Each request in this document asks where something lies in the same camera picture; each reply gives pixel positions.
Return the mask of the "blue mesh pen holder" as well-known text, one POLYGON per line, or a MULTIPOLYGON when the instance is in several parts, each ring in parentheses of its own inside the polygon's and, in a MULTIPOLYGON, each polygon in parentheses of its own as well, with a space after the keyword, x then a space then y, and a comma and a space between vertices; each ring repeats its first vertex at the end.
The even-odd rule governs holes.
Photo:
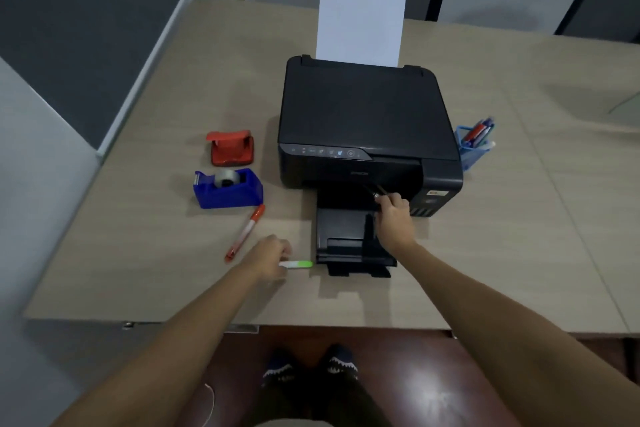
POLYGON ((458 143, 458 151, 460 154, 460 162, 461 162, 461 168, 463 170, 463 172, 468 172, 470 170, 470 168, 475 165, 482 156, 486 155, 487 153, 489 153, 491 150, 489 151, 481 151, 478 150, 476 148, 471 148, 468 146, 463 146, 461 144, 461 138, 470 130, 470 127, 467 126, 457 126, 455 131, 454 131, 454 135, 456 138, 456 141, 458 143))

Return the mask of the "blue tape dispenser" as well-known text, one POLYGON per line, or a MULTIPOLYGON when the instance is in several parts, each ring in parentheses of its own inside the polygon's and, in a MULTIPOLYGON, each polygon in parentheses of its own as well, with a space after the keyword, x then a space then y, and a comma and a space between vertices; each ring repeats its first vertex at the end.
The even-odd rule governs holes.
POLYGON ((227 188, 214 186, 214 174, 195 172, 193 190, 204 210, 259 206, 264 203, 264 189, 258 176, 249 168, 238 169, 241 183, 227 188))

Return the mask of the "person's shoe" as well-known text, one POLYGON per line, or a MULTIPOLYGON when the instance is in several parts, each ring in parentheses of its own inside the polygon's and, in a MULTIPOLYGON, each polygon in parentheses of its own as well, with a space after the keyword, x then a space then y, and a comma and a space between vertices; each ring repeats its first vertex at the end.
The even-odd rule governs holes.
POLYGON ((324 374, 345 376, 352 380, 358 380, 359 376, 353 353, 342 344, 329 346, 320 360, 318 368, 324 374))
POLYGON ((262 375, 262 388, 270 385, 285 384, 302 378, 303 367, 293 353, 285 348, 277 348, 270 356, 262 375))

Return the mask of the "person's right forearm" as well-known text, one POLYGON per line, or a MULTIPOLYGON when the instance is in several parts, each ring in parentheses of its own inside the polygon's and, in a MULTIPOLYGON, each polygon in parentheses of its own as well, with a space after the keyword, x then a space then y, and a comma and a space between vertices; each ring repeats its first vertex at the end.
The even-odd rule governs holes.
POLYGON ((416 242, 392 254, 524 427, 640 427, 640 387, 535 311, 416 242))

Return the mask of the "person's left hand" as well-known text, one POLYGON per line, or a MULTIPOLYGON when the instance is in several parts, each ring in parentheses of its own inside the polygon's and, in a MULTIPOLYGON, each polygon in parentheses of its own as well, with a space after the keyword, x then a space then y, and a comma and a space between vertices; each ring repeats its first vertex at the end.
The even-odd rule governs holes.
POLYGON ((271 267, 271 238, 279 237, 270 235, 260 239, 237 265, 240 271, 254 281, 271 282, 283 279, 287 274, 287 269, 283 267, 271 267))

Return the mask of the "person's left forearm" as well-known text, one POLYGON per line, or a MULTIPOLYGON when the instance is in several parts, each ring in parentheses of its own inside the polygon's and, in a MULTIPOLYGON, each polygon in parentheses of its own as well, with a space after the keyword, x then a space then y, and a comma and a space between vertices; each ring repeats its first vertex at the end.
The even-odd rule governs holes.
POLYGON ((255 265, 230 269, 172 317, 135 358, 84 393, 51 427, 171 427, 259 280, 255 265))

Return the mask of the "red hole punch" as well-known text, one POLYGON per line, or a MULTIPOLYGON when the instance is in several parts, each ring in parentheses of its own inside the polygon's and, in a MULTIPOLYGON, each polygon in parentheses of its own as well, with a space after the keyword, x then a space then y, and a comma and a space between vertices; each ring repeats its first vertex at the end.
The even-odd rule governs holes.
POLYGON ((222 132, 206 135, 211 144, 211 164, 215 167, 241 167, 253 164, 254 139, 250 130, 222 132))

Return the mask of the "blue pen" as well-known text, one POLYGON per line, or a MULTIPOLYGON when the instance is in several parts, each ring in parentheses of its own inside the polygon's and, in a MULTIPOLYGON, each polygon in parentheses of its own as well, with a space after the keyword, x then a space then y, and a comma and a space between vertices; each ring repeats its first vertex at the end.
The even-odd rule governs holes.
POLYGON ((486 118, 481 122, 481 127, 478 131, 476 131, 475 136, 469 140, 472 148, 479 148, 483 145, 484 141, 492 132, 495 126, 495 120, 492 117, 486 118))

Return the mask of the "person's right shoe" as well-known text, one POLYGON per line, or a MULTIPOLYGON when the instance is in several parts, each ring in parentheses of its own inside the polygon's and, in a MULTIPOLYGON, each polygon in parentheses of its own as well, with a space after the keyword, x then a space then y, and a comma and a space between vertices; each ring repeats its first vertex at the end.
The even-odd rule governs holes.
POLYGON ((342 344, 329 346, 320 360, 318 368, 324 374, 345 376, 352 380, 358 380, 359 376, 353 353, 342 344))

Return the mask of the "black inkjet printer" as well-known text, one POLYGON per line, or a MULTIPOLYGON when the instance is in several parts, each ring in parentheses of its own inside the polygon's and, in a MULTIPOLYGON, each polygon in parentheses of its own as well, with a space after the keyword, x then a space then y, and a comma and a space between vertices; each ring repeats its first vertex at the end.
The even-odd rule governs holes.
POLYGON ((287 61, 277 137, 287 188, 316 191, 316 258, 332 277, 391 277, 365 184, 429 218, 463 187, 458 143, 436 76, 419 66, 287 61))

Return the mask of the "person's right hand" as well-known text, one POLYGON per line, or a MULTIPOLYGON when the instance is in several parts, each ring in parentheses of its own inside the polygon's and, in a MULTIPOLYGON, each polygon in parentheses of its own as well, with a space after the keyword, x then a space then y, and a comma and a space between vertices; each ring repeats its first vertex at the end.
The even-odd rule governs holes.
POLYGON ((412 217, 401 214, 381 216, 379 211, 375 215, 378 240, 388 253, 397 258, 416 243, 412 217))

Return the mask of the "white paper sheet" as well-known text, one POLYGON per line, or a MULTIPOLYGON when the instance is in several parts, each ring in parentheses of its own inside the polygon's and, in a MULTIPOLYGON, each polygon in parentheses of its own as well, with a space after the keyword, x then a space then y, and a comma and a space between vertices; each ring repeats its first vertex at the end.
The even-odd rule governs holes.
POLYGON ((316 59, 397 67, 406 0, 319 0, 316 59))

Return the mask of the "person's left shoe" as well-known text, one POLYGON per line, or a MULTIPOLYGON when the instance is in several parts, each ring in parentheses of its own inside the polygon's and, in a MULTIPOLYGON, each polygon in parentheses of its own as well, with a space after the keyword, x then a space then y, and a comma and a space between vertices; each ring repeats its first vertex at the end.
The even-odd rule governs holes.
POLYGON ((285 384, 302 378, 303 367, 293 353, 285 348, 277 348, 270 356, 262 375, 262 388, 270 385, 285 384))

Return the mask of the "red marker pen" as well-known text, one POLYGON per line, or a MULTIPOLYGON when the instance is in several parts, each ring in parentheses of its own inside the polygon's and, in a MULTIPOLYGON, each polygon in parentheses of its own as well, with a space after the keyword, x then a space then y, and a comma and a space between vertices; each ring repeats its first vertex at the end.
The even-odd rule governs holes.
POLYGON ((260 204, 252 213, 247 223, 244 225, 244 228, 241 230, 239 235, 236 237, 235 241, 232 243, 227 253, 225 254, 225 262, 230 263, 234 260, 236 254, 241 249, 243 244, 245 243, 248 236, 251 234, 252 229, 254 229, 256 223, 260 220, 264 211, 266 210, 265 204, 260 204))

